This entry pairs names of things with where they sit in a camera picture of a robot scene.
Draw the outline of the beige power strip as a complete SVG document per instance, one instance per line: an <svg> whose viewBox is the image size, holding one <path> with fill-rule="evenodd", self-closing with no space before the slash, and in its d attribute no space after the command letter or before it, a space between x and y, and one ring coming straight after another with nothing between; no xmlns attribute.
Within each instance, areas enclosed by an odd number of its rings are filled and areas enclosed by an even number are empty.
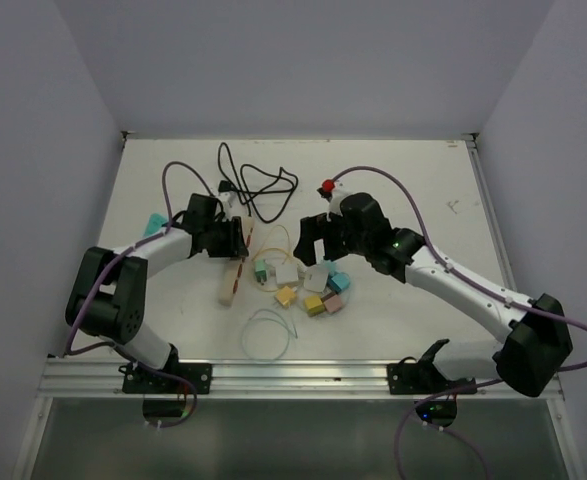
<svg viewBox="0 0 587 480"><path fill-rule="evenodd" d="M252 217L242 217L243 240L247 248L251 245L255 220ZM224 307L230 307L238 290L239 280L242 276L245 257L230 259L226 262L217 300Z"/></svg>

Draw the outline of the green charger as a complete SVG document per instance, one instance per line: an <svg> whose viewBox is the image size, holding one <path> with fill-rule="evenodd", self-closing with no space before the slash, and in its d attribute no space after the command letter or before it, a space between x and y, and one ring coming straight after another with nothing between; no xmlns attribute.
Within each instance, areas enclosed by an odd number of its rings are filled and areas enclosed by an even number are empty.
<svg viewBox="0 0 587 480"><path fill-rule="evenodd" d="M269 265L264 259L253 261L253 272L255 281L260 286L265 286L269 277Z"/></svg>

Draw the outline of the white charger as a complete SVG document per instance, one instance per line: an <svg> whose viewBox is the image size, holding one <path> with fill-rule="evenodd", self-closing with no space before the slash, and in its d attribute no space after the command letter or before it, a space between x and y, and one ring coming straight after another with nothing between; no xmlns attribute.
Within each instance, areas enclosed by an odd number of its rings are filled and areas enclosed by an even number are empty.
<svg viewBox="0 0 587 480"><path fill-rule="evenodd" d="M295 264L282 264L275 267L275 282L278 287L295 286L299 283L299 271Z"/></svg>
<svg viewBox="0 0 587 480"><path fill-rule="evenodd" d="M327 286L329 270L322 265L309 267L305 272L303 287L310 292L321 293Z"/></svg>

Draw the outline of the teal charger plug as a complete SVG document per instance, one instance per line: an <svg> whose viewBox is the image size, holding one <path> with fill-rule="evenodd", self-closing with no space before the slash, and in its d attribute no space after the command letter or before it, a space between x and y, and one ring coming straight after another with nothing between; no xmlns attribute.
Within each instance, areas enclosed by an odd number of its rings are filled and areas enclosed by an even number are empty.
<svg viewBox="0 0 587 480"><path fill-rule="evenodd" d="M323 260L321 266L327 271L329 276L333 276L337 273L337 265L334 261Z"/></svg>
<svg viewBox="0 0 587 480"><path fill-rule="evenodd" d="M336 272L328 278L327 286L332 292L342 294L350 288L351 279L344 272Z"/></svg>

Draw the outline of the yellow charger plug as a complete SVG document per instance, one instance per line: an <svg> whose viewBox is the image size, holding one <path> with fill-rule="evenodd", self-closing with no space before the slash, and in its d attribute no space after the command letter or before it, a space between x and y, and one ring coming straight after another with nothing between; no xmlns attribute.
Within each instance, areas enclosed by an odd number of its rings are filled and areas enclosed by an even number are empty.
<svg viewBox="0 0 587 480"><path fill-rule="evenodd" d="M283 309L293 307L298 300L297 288L291 286L283 286L274 294L275 304Z"/></svg>
<svg viewBox="0 0 587 480"><path fill-rule="evenodd" d="M304 309L309 317L322 314L325 311L325 305L318 295L307 296L304 301Z"/></svg>

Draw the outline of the pink charger plug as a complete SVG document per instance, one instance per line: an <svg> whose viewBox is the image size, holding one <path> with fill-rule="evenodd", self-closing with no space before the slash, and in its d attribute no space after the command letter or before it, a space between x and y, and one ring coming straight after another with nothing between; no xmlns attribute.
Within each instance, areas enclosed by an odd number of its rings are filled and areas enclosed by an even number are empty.
<svg viewBox="0 0 587 480"><path fill-rule="evenodd" d="M340 295L331 294L322 298L325 311L329 314L335 314L344 307L344 302Z"/></svg>

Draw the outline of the teal triangular power socket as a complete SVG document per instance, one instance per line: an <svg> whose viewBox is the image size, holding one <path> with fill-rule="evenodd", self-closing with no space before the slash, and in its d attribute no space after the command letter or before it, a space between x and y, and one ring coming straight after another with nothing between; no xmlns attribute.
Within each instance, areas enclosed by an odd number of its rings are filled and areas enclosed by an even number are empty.
<svg viewBox="0 0 587 480"><path fill-rule="evenodd" d="M148 238L157 234L162 230L167 222L168 219L164 215L159 213L152 213L147 221L143 237Z"/></svg>

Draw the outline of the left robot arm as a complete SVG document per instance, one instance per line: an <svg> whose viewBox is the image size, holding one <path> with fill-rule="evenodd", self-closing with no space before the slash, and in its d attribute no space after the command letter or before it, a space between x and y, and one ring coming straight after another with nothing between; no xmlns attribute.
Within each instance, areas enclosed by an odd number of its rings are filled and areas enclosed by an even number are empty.
<svg viewBox="0 0 587 480"><path fill-rule="evenodd" d="M174 390L181 379L172 362L174 346L144 320L147 281L166 268L200 253L211 258L248 255L242 219L231 214L231 194L193 194L185 210L170 217L158 232L115 250L89 248L65 310L71 327L66 353L81 331L110 344L147 367L145 379L158 392Z"/></svg>

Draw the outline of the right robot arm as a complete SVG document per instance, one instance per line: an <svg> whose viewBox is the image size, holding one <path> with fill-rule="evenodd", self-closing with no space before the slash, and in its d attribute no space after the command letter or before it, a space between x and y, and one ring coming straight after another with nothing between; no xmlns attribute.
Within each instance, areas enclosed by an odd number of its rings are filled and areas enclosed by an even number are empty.
<svg viewBox="0 0 587 480"><path fill-rule="evenodd" d="M424 235L392 226L367 193L337 196L328 212L302 218L295 257L315 265L317 242L325 259L359 255L378 273L434 295L491 335L489 341L460 345L441 339L419 359L393 364L393 375L411 393L435 394L497 379L537 397L572 352L557 299L547 294L532 299L467 270Z"/></svg>

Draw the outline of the aluminium table edge rail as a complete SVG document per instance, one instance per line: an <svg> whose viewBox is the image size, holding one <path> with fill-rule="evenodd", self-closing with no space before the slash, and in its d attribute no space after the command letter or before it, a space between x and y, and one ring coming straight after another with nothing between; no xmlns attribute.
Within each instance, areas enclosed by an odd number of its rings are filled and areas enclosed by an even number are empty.
<svg viewBox="0 0 587 480"><path fill-rule="evenodd" d="M116 349L114 360L85 362L61 358L47 361L38 393L42 397L144 396L159 401L174 393L200 397L214 392L259 390L287 394L298 390L346 392L363 388L400 396L474 395L501 380L478 379L474 386L435 394L411 393L392 373L394 360L186 360L177 348L167 372L132 361Z"/></svg>

